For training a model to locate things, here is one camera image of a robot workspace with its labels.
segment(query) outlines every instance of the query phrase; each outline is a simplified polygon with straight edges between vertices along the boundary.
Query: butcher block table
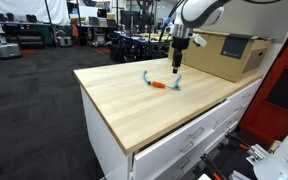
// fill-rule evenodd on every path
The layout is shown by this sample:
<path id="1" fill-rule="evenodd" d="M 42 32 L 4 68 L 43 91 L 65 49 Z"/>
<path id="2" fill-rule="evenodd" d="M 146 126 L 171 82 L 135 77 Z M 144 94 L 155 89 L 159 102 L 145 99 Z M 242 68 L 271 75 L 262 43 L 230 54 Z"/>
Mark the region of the butcher block table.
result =
<path id="1" fill-rule="evenodd" d="M 156 59 L 74 71 L 106 179 L 180 178 L 234 130 L 261 83 L 261 74 L 232 83 L 186 65 L 180 91 L 143 80 L 147 70 L 148 80 L 174 86 L 171 64 Z"/>

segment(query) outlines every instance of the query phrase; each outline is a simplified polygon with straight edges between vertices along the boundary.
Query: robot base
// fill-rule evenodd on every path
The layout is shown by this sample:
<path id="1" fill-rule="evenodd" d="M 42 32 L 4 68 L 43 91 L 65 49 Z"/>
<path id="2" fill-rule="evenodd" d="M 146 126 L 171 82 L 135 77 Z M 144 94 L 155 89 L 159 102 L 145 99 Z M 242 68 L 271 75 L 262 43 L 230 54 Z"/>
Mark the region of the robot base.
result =
<path id="1" fill-rule="evenodd" d="M 72 47 L 72 38 L 71 37 L 58 37 L 57 38 L 58 45 L 60 47 Z"/>
<path id="2" fill-rule="evenodd" d="M 0 44 L 0 59 L 14 59 L 22 57 L 20 48 L 15 43 Z"/>

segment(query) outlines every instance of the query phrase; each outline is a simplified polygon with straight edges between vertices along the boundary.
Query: black chair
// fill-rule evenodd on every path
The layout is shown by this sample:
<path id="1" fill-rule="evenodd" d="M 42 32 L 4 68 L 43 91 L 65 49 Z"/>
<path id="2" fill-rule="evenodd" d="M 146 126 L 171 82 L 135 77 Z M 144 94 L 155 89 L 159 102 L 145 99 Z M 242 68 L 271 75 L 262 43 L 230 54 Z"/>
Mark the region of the black chair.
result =
<path id="1" fill-rule="evenodd" d="M 4 14 L 0 13 L 0 22 L 5 22 L 6 18 L 4 16 Z"/>
<path id="2" fill-rule="evenodd" d="M 29 15 L 29 14 L 27 14 L 27 15 L 26 15 L 26 19 L 27 19 L 27 22 L 37 23 L 37 18 L 36 18 L 35 15 Z"/>
<path id="3" fill-rule="evenodd" d="M 15 16 L 12 13 L 6 13 L 8 21 L 15 21 Z"/>

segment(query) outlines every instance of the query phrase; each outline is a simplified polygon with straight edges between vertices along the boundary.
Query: gray carpet floor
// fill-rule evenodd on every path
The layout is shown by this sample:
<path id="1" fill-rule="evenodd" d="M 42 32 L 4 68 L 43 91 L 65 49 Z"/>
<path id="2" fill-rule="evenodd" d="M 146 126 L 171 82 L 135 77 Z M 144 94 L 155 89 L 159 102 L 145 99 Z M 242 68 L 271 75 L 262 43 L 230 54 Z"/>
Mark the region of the gray carpet floor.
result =
<path id="1" fill-rule="evenodd" d="M 0 60 L 0 180 L 100 179 L 74 69 L 115 64 L 90 47 Z"/>

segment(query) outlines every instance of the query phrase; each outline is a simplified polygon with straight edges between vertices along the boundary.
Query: wooden countertop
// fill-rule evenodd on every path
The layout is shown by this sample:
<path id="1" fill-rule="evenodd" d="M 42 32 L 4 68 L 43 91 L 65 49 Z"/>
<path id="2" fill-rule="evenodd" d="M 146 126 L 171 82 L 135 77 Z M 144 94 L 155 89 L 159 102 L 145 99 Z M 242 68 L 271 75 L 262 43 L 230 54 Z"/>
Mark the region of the wooden countertop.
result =
<path id="1" fill-rule="evenodd" d="M 125 155 L 169 133 L 228 96 L 261 78 L 254 74 L 238 83 L 215 77 L 184 64 L 181 91 L 148 86 L 150 81 L 173 86 L 172 61 L 157 59 L 75 70 L 89 98 Z"/>

